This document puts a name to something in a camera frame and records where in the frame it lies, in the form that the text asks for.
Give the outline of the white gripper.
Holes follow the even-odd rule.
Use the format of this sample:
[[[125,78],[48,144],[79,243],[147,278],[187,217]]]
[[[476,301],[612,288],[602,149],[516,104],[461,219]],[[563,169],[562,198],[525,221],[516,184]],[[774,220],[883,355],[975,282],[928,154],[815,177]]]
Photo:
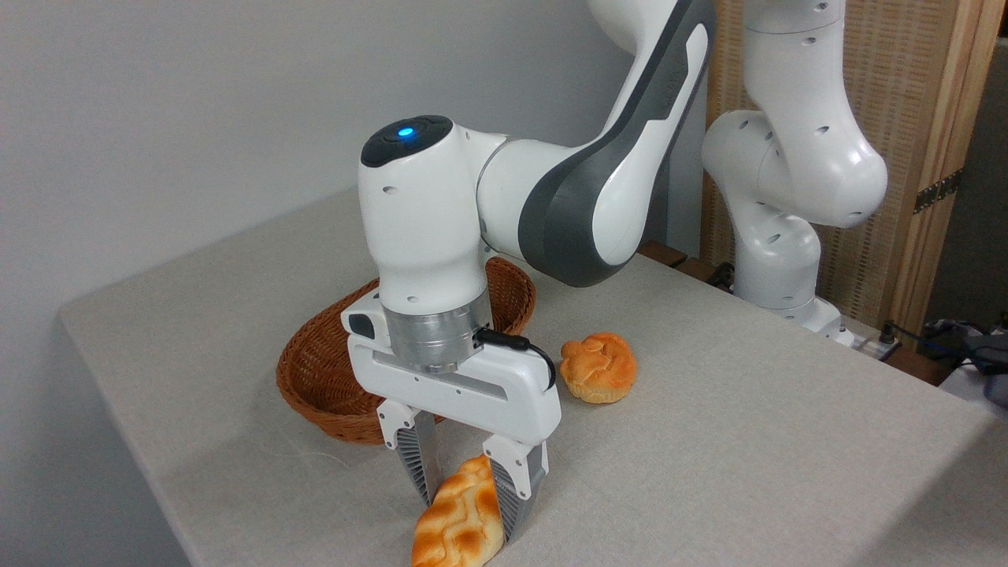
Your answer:
[[[387,398],[377,408],[385,445],[398,454],[425,507],[443,483],[433,415],[499,434],[483,442],[483,449],[505,542],[516,539],[550,471],[547,443],[541,442],[561,420],[543,356],[488,344],[458,363],[456,371],[429,373],[393,355],[375,293],[353,302],[341,319],[350,333],[353,373],[364,391]]]

